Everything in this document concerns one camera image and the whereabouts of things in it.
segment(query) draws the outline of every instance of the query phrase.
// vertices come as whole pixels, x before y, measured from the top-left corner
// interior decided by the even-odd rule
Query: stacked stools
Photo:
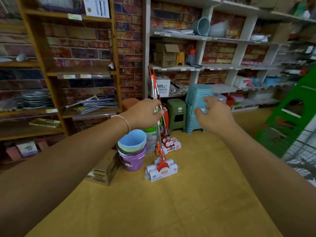
[[[186,104],[180,99],[170,99],[167,101],[166,108],[169,114],[169,132],[174,129],[182,128],[185,131],[186,124]]]
[[[185,132],[191,134],[193,130],[202,129],[198,123],[195,114],[194,108],[200,108],[203,113],[208,111],[205,109],[207,103],[203,100],[204,97],[212,95],[211,85],[206,84],[192,84],[189,86],[189,91],[186,95],[186,129]]]

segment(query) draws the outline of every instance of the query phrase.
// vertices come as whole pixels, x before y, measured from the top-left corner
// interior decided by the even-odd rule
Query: gray bucket
[[[196,35],[207,36],[210,30],[210,21],[206,17],[202,17],[191,23],[189,29],[193,29]]]

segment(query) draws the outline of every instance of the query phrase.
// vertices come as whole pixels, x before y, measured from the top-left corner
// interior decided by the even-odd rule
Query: hand
[[[208,103],[205,107],[209,110],[207,114],[200,108],[194,109],[197,121],[204,130],[221,136],[237,125],[229,106],[212,96],[205,97],[204,101]]]
[[[164,110],[154,113],[156,106],[160,106],[159,100],[144,99],[120,115],[126,119],[131,130],[145,130],[156,125],[164,114]]]

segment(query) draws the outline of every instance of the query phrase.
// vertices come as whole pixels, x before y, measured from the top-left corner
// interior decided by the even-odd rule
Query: blue bucket
[[[146,143],[147,136],[142,130],[133,130],[127,135],[124,135],[119,141],[118,145],[123,148],[137,148]]]
[[[191,23],[189,28],[193,29],[196,35],[207,36],[210,30],[210,21],[206,17],[202,17]]]

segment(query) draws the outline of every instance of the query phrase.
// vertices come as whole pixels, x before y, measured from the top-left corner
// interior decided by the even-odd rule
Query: forearm
[[[24,236],[57,207],[128,127],[114,117],[77,133],[0,176],[0,232]]]
[[[316,236],[316,188],[238,125],[220,136],[281,233]]]

